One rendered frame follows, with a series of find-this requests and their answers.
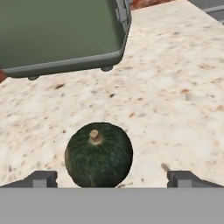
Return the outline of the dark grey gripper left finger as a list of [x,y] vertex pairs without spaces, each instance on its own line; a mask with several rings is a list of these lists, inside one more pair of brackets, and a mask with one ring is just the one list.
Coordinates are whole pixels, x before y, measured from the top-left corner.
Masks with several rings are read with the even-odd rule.
[[26,178],[3,185],[3,187],[57,188],[57,177],[58,173],[56,171],[34,171]]

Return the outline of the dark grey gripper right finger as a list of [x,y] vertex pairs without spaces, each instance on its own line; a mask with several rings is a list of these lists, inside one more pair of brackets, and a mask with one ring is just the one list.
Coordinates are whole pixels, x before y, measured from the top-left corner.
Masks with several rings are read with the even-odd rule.
[[206,181],[194,175],[191,171],[168,171],[167,172],[168,187],[175,188],[201,188],[201,187],[220,187],[213,182]]

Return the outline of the dark green round squash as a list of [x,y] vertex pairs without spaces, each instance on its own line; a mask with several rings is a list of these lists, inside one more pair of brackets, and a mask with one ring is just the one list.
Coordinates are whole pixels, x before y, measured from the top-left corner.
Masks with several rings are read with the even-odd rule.
[[109,122],[92,122],[70,138],[65,167],[80,187],[116,187],[129,174],[133,148],[126,132]]

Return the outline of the grey stove hob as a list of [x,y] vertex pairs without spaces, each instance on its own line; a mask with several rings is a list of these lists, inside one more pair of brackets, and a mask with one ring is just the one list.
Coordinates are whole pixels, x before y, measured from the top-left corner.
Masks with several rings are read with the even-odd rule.
[[224,0],[188,0],[224,25]]

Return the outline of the green grey countertop appliance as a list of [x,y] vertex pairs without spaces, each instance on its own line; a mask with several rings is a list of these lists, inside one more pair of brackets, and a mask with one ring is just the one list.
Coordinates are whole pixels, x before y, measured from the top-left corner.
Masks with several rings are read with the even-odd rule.
[[124,54],[133,0],[0,0],[0,69],[11,78],[100,68]]

